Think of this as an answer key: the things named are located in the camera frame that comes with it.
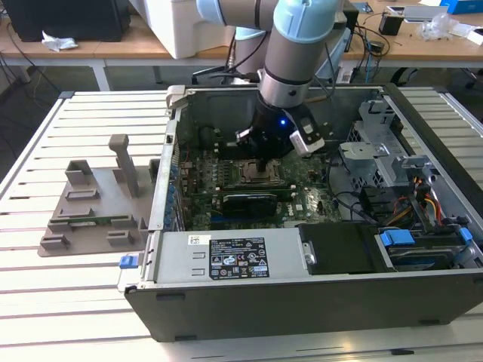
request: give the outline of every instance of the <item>side panel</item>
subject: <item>side panel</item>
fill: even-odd
[[[127,290],[159,342],[448,324],[483,301],[476,275]]]

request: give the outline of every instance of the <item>electronics on desk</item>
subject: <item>electronics on desk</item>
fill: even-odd
[[[3,0],[22,41],[41,41],[42,30],[56,38],[121,41],[131,21],[128,0]]]
[[[402,15],[383,13],[379,24],[379,32],[382,35],[397,35],[403,20],[404,17]]]
[[[422,22],[431,19],[440,13],[448,11],[448,6],[424,6],[424,5],[406,5],[406,6],[388,6],[387,9],[391,14],[403,16],[408,23]]]
[[[483,44],[483,28],[477,28],[471,31],[466,38],[475,44]]]

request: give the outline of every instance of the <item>power supply label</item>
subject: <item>power supply label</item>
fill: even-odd
[[[269,261],[264,238],[210,240],[210,278],[267,278]]]

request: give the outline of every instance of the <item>gray floor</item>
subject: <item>gray floor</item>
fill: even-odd
[[[202,68],[169,67],[163,68],[163,84],[156,84],[151,67],[109,68],[109,81],[114,91],[165,89],[171,84],[190,84],[191,74]],[[395,69],[382,69],[374,83],[385,83],[391,79]],[[62,91],[97,91],[97,83],[90,68],[51,67],[45,74]],[[360,74],[355,81],[363,82]],[[473,115],[483,118],[483,85],[477,84],[472,90],[465,89],[468,77],[459,69],[421,69],[407,83],[410,86],[442,86],[453,94]],[[0,106],[0,179],[22,152],[35,129],[43,121],[57,92],[39,73],[32,75],[29,84],[19,87]]]

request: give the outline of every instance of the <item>wooden desk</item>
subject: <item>wooden desk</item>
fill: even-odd
[[[394,5],[394,2],[369,1],[374,13],[382,13],[386,6]],[[416,5],[418,0],[405,0],[397,5]],[[380,15],[370,17],[370,14],[360,14],[359,24],[378,32]],[[483,14],[451,15],[461,23],[483,26]],[[397,36],[386,36],[391,44],[389,53],[381,60],[380,66],[387,67],[482,67],[483,47],[480,47],[468,39],[454,36],[450,40],[424,41],[417,34],[419,24],[403,22]],[[368,38],[383,41],[375,34],[368,33]],[[343,68],[351,69],[361,59],[364,46],[360,37],[355,36],[351,43],[351,51],[344,54]]]
[[[387,5],[394,4],[377,0],[369,0],[369,3],[374,13],[380,13]],[[401,5],[416,3],[417,0],[401,0]],[[360,14],[359,23],[364,24],[368,16]],[[454,18],[462,23],[483,26],[483,14],[465,14]],[[28,66],[29,62],[22,57],[8,37],[7,23],[8,21],[4,21],[0,26],[0,51],[9,65]],[[374,16],[368,19],[365,26],[377,31],[379,23],[380,16]],[[397,36],[387,37],[391,43],[391,50],[382,59],[380,66],[483,67],[483,47],[456,36],[451,40],[424,41],[416,35],[418,26],[403,22]],[[378,38],[374,34],[368,37]],[[14,40],[37,66],[90,66],[102,91],[110,89],[105,70],[107,66],[218,66],[224,63],[228,53],[227,47],[219,47],[202,51],[191,58],[175,60],[138,16],[131,18],[131,28],[126,32],[123,41],[117,43],[80,41],[78,48],[56,53],[48,50],[42,43],[22,43],[17,35],[14,36]],[[350,51],[343,55],[340,64],[343,71],[340,74],[351,72],[363,54],[361,39],[354,37]]]
[[[7,33],[9,21],[0,26],[0,52],[9,66],[25,81],[23,70],[30,63],[15,48]],[[110,91],[107,66],[219,66],[224,64],[227,47],[203,51],[195,57],[175,60],[155,37],[141,17],[131,18],[131,27],[121,42],[79,41],[78,47],[59,53],[47,49],[41,42],[24,43],[11,28],[17,46],[37,66],[90,66],[101,91]]]

